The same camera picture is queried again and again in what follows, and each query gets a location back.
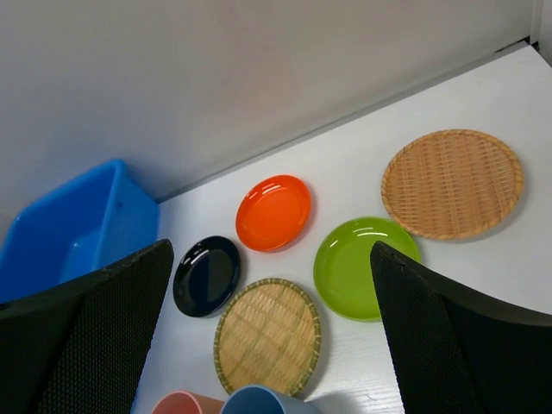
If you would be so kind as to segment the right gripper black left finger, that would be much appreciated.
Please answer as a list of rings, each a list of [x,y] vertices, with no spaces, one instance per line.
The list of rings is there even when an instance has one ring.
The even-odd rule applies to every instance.
[[[129,413],[151,348],[173,245],[1,305],[3,413]]]

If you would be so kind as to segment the green plate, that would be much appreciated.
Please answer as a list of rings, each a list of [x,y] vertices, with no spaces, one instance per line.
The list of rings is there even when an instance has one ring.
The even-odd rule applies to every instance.
[[[370,262],[376,242],[421,260],[414,239],[392,220],[363,216],[342,223],[325,237],[313,264],[317,293],[335,314],[362,322],[380,318]]]

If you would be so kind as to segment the large tan woven tray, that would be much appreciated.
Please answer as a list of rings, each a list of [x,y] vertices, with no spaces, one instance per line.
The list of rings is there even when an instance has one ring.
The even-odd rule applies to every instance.
[[[518,156],[498,138],[446,129],[398,151],[381,180],[390,217],[414,235],[461,240],[505,220],[524,190]]]

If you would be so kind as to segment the orange plate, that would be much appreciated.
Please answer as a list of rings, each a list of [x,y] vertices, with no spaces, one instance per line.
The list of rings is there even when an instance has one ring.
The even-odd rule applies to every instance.
[[[262,180],[241,201],[235,230],[245,247],[272,252],[292,243],[311,213],[311,192],[295,176],[280,174]]]

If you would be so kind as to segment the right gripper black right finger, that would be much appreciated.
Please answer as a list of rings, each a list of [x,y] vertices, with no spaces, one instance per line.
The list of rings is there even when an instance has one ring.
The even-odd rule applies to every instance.
[[[378,241],[373,283],[407,413],[549,413],[551,316],[436,273]]]

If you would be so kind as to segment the blue cup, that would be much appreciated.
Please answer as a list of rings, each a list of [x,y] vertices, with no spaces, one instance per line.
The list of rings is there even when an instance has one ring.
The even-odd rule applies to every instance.
[[[221,409],[222,414],[320,414],[312,403],[274,391],[271,388],[251,385],[233,392]]]

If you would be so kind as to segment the pink cup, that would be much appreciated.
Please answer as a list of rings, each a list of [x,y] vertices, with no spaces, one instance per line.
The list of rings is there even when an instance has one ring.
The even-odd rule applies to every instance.
[[[218,414],[224,402],[187,391],[170,392],[153,408],[153,414]]]

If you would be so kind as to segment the small green-rimmed bamboo tray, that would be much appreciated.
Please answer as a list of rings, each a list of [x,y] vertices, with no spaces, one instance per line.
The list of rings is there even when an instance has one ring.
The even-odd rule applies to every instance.
[[[226,393],[261,385],[297,397],[314,373],[322,325],[313,300],[287,279],[247,285],[229,302],[216,327],[213,355]]]

